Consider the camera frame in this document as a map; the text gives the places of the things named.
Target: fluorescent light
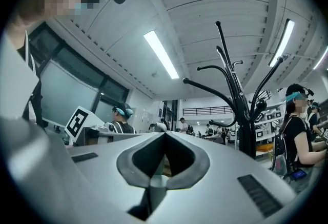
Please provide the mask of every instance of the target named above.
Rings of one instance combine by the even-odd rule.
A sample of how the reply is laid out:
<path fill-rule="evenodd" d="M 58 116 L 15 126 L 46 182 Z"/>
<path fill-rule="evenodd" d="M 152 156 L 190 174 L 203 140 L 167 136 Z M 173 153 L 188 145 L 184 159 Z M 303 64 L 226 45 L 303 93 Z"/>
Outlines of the fluorescent light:
<path fill-rule="evenodd" d="M 324 57 L 326 56 L 327 52 L 328 52 L 328 46 L 327 46 L 325 52 L 323 53 L 322 57 L 320 58 L 319 62 L 318 62 L 318 63 L 316 64 L 316 66 L 313 68 L 313 70 L 315 70 L 315 69 L 318 67 L 318 65 L 321 63 L 321 61 L 322 61 L 322 60 L 324 59 Z"/>
<path fill-rule="evenodd" d="M 282 56 L 282 53 L 286 48 L 289 38 L 291 37 L 294 25 L 295 23 L 292 20 L 287 19 L 285 29 L 282 33 L 282 39 L 280 39 L 275 55 L 273 56 L 273 58 L 269 63 L 270 67 L 273 67 L 276 64 L 278 57 Z"/>
<path fill-rule="evenodd" d="M 178 79 L 179 76 L 175 71 L 175 68 L 166 53 L 163 45 L 161 44 L 160 40 L 158 39 L 156 33 L 151 31 L 144 35 L 144 38 L 150 45 L 150 47 L 154 50 L 155 54 L 157 55 L 158 59 L 161 61 L 163 66 L 165 67 L 166 71 L 169 73 L 171 79 Z"/>

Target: coat rack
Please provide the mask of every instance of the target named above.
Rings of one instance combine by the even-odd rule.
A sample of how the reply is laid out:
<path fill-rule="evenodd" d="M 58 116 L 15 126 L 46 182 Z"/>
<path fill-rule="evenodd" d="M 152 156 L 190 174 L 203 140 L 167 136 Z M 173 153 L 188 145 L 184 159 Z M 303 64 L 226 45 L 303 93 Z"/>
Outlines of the coat rack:
<path fill-rule="evenodd" d="M 219 70 L 224 76 L 228 83 L 229 91 L 231 94 L 231 98 L 229 99 L 224 94 L 206 87 L 204 85 L 201 85 L 199 83 L 196 83 L 194 81 L 189 80 L 188 78 L 184 78 L 183 82 L 185 84 L 189 84 L 195 87 L 198 87 L 200 89 L 203 89 L 207 92 L 210 92 L 214 95 L 217 95 L 218 97 L 222 98 L 232 109 L 232 111 L 235 114 L 234 120 L 230 124 L 223 124 L 216 121 L 209 121 L 211 125 L 221 126 L 221 127 L 231 127 L 236 122 L 238 122 L 238 125 L 240 126 L 238 130 L 238 136 L 239 136 L 239 149 L 240 151 L 244 152 L 246 155 L 255 158 L 256 157 L 256 133 L 255 133 L 255 126 L 254 121 L 256 118 L 260 115 L 260 113 L 266 109 L 267 103 L 260 99 L 258 103 L 256 103 L 256 99 L 263 88 L 263 86 L 267 83 L 267 81 L 270 79 L 270 77 L 274 74 L 274 72 L 277 70 L 279 65 L 282 63 L 283 59 L 282 57 L 278 57 L 277 62 L 275 63 L 274 67 L 270 70 L 270 72 L 266 75 L 266 77 L 263 79 L 263 81 L 260 83 L 258 88 L 255 91 L 255 94 L 253 96 L 253 100 L 251 103 L 251 109 L 248 106 L 245 94 L 243 92 L 243 88 L 241 86 L 241 83 L 239 81 L 239 78 L 235 72 L 235 66 L 236 65 L 242 65 L 243 61 L 236 61 L 234 63 L 231 63 L 228 49 L 226 46 L 226 41 L 223 36 L 223 31 L 221 28 L 221 23 L 217 21 L 216 26 L 219 30 L 223 49 L 219 46 L 216 47 L 216 50 L 218 54 L 220 55 L 223 64 L 224 69 L 219 66 L 204 66 L 204 67 L 198 67 L 197 71 L 208 69 L 208 68 L 215 68 Z"/>

